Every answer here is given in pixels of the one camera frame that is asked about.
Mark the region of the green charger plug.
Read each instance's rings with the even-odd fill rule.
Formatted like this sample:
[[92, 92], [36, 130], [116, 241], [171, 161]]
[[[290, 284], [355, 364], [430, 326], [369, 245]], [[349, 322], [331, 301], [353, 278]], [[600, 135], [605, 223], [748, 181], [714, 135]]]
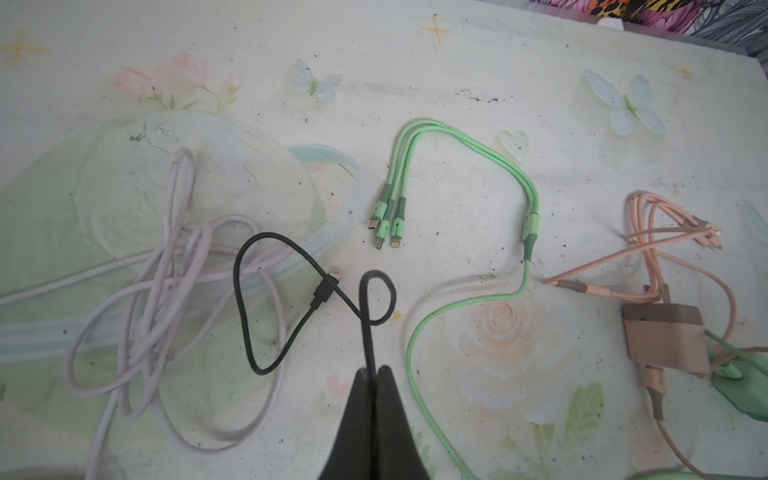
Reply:
[[718, 367], [711, 381], [737, 410], [754, 420], [767, 421], [767, 377], [741, 359]]

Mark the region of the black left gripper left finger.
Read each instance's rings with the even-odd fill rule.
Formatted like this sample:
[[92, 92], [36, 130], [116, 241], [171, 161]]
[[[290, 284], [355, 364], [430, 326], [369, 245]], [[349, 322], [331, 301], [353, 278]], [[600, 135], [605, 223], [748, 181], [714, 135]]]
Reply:
[[356, 372], [329, 458], [320, 480], [368, 480], [373, 466], [373, 399], [365, 368]]

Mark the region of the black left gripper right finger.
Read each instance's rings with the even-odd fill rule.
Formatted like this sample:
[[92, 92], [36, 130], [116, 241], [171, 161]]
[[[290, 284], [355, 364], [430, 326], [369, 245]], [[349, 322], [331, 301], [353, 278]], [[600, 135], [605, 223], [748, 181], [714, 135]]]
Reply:
[[381, 366], [374, 401], [374, 459], [377, 478], [429, 480], [411, 433], [393, 371]]

